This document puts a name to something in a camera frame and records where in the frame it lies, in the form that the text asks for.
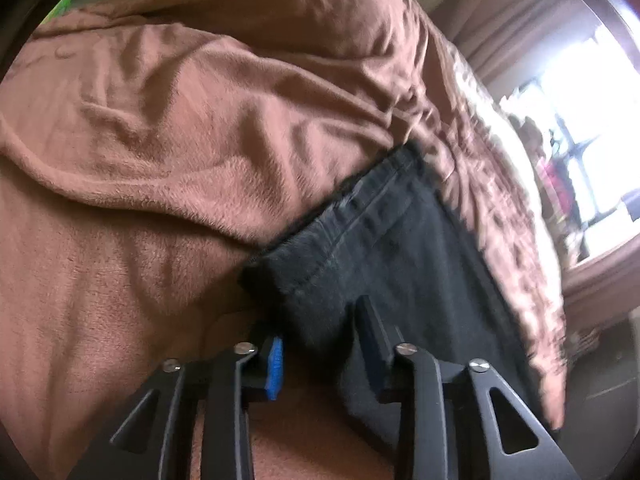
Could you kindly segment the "brown curtain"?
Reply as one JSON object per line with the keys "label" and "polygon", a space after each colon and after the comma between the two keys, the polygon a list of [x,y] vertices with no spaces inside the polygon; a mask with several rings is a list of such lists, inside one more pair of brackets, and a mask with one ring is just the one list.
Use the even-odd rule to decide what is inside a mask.
{"label": "brown curtain", "polygon": [[[541,55],[600,23],[631,65],[639,65],[634,0],[444,0],[431,13],[492,96],[523,81]],[[612,326],[639,305],[639,237],[627,235],[603,255],[564,274],[571,330]]]}

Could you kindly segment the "brown fleece blanket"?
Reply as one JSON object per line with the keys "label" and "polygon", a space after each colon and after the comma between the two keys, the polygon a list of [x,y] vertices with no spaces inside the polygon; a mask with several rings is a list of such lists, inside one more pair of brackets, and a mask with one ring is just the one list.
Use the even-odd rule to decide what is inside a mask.
{"label": "brown fleece blanket", "polygon": [[[563,426],[558,257],[509,119],[416,0],[107,0],[39,26],[1,84],[1,423],[63,479],[163,360],[263,321],[242,270],[414,144]],[[258,474],[382,479],[385,454],[285,345]]]}

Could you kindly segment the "black pants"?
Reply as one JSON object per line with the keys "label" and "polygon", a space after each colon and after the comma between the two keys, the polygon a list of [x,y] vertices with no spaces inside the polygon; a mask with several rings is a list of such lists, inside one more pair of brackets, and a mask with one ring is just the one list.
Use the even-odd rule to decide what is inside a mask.
{"label": "black pants", "polygon": [[488,361],[533,413],[542,411],[518,323],[414,144],[346,180],[250,260],[239,283],[291,356],[379,448],[395,446],[400,409],[378,403],[369,386],[352,319],[363,296],[410,344],[443,361]]}

